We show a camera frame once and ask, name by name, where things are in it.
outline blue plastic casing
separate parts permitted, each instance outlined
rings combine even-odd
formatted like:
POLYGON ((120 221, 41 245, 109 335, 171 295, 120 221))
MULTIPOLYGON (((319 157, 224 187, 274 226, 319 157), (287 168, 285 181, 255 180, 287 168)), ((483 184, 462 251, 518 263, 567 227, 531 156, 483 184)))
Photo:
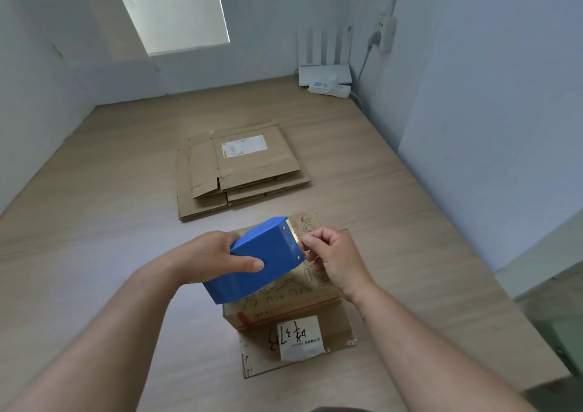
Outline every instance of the blue plastic casing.
POLYGON ((305 260, 287 219, 272 217, 233 243, 232 255, 256 257, 265 267, 258 273, 225 274, 204 283, 216 304, 231 303, 260 290, 305 260))

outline wooden table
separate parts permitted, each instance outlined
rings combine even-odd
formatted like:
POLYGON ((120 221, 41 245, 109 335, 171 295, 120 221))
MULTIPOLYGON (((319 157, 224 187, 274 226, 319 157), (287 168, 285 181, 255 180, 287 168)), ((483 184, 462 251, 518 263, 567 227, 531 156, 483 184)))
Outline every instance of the wooden table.
MULTIPOLYGON (((141 264, 212 229, 317 212, 348 228, 373 277, 513 386, 566 369, 349 100, 284 77, 95 109, 0 219, 0 404, 79 332, 141 264), (181 137, 275 118, 304 187, 181 224, 181 137)), ((404 410, 358 314, 354 348, 244 380, 235 330, 202 285, 170 305, 140 410, 404 410)))

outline light wood tabletop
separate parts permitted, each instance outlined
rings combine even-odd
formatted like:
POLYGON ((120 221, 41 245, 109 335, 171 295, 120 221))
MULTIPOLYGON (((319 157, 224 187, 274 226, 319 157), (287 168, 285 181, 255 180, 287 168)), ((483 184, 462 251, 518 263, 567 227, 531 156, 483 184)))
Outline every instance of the light wood tabletop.
MULTIPOLYGON (((568 375, 356 106, 283 77, 95 109, 0 219, 0 404, 136 268, 203 232, 316 212, 347 228, 371 274, 517 389, 568 375), (174 164, 201 131, 277 120, 311 185, 182 224, 174 164)), ((141 411, 404 410, 362 320, 358 345, 242 377, 238 336, 202 285, 170 305, 141 411)))

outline stacked flattened cardboard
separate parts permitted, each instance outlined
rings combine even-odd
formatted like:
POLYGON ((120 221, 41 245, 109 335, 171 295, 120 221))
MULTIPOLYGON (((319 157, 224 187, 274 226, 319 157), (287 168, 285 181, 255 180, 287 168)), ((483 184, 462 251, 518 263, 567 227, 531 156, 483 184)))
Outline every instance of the stacked flattened cardboard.
POLYGON ((176 173, 180 220, 310 181, 273 121, 190 137, 179 147, 176 173))
MULTIPOLYGON (((288 218, 298 237, 321 226, 317 215, 297 214, 288 218)), ((252 227, 237 232, 243 234, 252 227)), ((239 332, 244 378, 290 364, 281 351, 286 337, 281 336, 278 326, 284 321, 314 316, 323 353, 356 344, 340 292, 321 266, 306 261, 247 297, 224 304, 223 317, 239 332)))

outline white label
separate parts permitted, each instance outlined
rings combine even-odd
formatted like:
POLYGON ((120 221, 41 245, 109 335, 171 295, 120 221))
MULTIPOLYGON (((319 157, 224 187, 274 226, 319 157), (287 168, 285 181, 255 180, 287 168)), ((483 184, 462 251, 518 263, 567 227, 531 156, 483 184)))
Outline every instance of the white label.
POLYGON ((301 361, 326 352, 316 315, 278 323, 278 335, 281 361, 301 361))
POLYGON ((222 147, 223 157, 226 159, 267 149, 263 136, 254 136, 247 139, 226 142, 222 144, 222 147))

